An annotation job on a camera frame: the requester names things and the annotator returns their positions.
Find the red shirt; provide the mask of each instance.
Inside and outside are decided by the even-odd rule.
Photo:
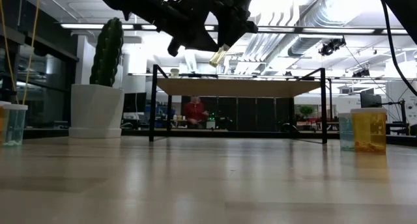
[[[184,106],[184,115],[188,119],[205,120],[206,116],[203,114],[204,105],[202,103],[194,104],[188,103]]]

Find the ceiling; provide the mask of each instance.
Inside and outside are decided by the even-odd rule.
[[[299,18],[300,13],[313,2],[314,0],[255,0],[252,2],[251,20],[256,21],[258,25],[270,25],[270,21],[279,20],[277,25],[294,25]],[[41,0],[41,9],[49,15],[56,18],[62,23],[104,23],[110,18],[122,18],[122,13],[114,11],[107,7],[101,0]],[[335,18],[351,17],[344,26],[346,27],[384,27],[384,16],[379,0],[339,0],[339,3],[331,5],[331,16]],[[401,27],[401,24],[396,20],[395,16],[390,13],[390,20],[392,27]],[[146,21],[132,16],[127,23],[147,23]],[[216,18],[210,15],[206,24],[217,24]],[[96,32],[84,32],[89,36],[97,36]],[[216,38],[216,33],[211,33],[213,38]],[[127,31],[125,36],[140,36],[142,43],[147,47],[149,52],[149,60],[151,62],[158,62],[160,66],[178,66],[180,63],[185,63],[185,56],[180,53],[177,57],[171,57],[166,49],[170,41],[170,36],[165,33],[156,33],[149,31]],[[277,40],[277,43],[284,41],[284,36]],[[245,55],[249,51],[249,47],[253,41],[258,41],[260,35],[244,35],[229,51],[229,54],[239,53]],[[385,64],[389,61],[388,55],[389,44],[386,36],[346,36],[347,47],[353,53],[359,63],[370,67],[371,73],[383,72]],[[332,70],[339,73],[345,73],[345,70],[353,69],[358,66],[355,59],[346,48],[335,52],[329,57],[321,57],[317,54],[321,47],[321,42],[316,46],[309,47],[309,50],[300,58],[276,58],[273,51],[275,46],[271,47],[269,57],[262,61],[266,63],[268,71],[272,74],[282,75],[287,69],[294,70],[299,74],[309,72],[308,70],[320,67],[327,68],[330,72]],[[264,46],[266,47],[268,39],[265,39]],[[394,44],[397,51],[417,49],[416,44],[408,36],[395,36]],[[208,63],[212,57],[212,53],[195,51],[195,60],[198,63]],[[234,65],[239,63],[239,59],[234,62]]]

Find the black metal frame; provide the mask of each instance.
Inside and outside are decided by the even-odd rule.
[[[165,78],[169,78],[168,75],[162,70],[159,65],[154,64],[152,69],[152,90],[151,90],[151,114],[149,119],[149,141],[153,142],[155,137],[155,115],[156,115],[156,88],[158,86],[158,72],[161,73]],[[320,88],[321,88],[321,116],[322,116],[322,134],[321,134],[321,143],[326,144],[328,139],[327,134],[327,108],[326,108],[326,69],[319,68],[311,73],[307,74],[304,77],[289,77],[288,79],[296,79],[296,81],[314,81],[315,78],[311,77],[313,74],[320,72]],[[293,129],[290,127],[289,133],[281,132],[269,132],[269,133],[259,133],[259,132],[172,132],[171,131],[171,112],[172,112],[172,96],[168,95],[168,106],[167,106],[167,130],[166,132],[158,132],[158,136],[193,136],[193,137],[225,137],[225,135],[230,135],[233,137],[265,137],[266,135],[274,135],[276,138],[305,138],[300,133],[293,132]],[[292,124],[294,121],[294,98],[290,99],[289,104],[289,122]]]

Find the man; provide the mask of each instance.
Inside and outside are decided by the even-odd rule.
[[[187,118],[189,129],[204,129],[208,115],[198,96],[191,96],[191,102],[184,106],[184,116]]]

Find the yellow cup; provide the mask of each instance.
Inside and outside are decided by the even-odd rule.
[[[356,152],[386,152],[386,109],[352,109]]]

